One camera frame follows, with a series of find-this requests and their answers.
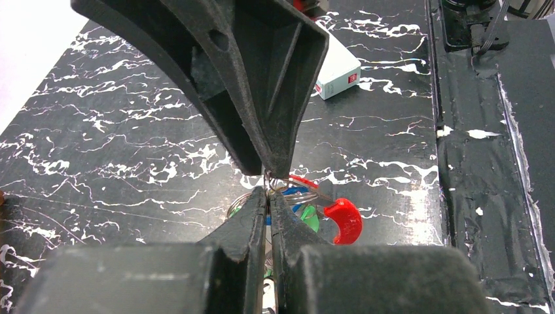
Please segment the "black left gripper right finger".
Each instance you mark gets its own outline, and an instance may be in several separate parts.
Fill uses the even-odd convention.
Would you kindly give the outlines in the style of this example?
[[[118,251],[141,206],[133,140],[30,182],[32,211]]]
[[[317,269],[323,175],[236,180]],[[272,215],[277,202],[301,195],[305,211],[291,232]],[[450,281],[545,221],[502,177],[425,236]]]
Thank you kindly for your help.
[[[333,245],[268,197],[278,313],[491,313],[475,268],[442,246]]]

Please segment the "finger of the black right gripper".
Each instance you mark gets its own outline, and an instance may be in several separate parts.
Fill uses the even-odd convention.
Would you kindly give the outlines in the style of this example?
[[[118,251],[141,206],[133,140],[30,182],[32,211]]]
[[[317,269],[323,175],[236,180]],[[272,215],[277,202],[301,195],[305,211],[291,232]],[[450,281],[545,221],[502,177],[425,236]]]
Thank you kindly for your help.
[[[262,173],[260,158],[213,62],[162,1],[72,1],[71,8],[146,55],[196,107],[236,167],[245,175]]]
[[[164,1],[188,36],[172,80],[245,175],[289,173],[329,45],[326,1]]]

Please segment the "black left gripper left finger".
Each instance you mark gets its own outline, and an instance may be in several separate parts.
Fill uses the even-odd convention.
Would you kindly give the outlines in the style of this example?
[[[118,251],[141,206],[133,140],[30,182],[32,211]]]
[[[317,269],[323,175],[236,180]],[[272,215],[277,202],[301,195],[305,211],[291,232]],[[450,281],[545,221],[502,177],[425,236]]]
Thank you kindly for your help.
[[[58,249],[18,313],[260,313],[266,192],[195,243]]]

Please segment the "blue key tag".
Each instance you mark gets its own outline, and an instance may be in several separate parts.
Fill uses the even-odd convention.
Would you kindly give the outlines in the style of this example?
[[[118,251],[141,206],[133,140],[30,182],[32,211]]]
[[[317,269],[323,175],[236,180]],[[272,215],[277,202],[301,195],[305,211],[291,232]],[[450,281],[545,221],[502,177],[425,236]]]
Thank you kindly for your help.
[[[307,193],[307,192],[308,192],[308,189],[306,187],[301,187],[301,186],[289,187],[289,188],[286,188],[285,190],[281,191],[281,193],[284,196],[303,194],[303,193]],[[270,214],[267,214],[265,225],[270,226],[271,223],[272,223],[271,216],[270,216]]]

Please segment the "red tag key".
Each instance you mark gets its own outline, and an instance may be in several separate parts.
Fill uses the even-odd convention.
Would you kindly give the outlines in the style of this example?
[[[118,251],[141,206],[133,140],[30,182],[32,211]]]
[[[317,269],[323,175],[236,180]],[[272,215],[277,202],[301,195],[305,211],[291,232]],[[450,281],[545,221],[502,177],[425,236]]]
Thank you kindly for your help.
[[[307,190],[317,190],[319,187],[318,184],[296,175],[289,175],[287,180],[290,185],[306,188]]]

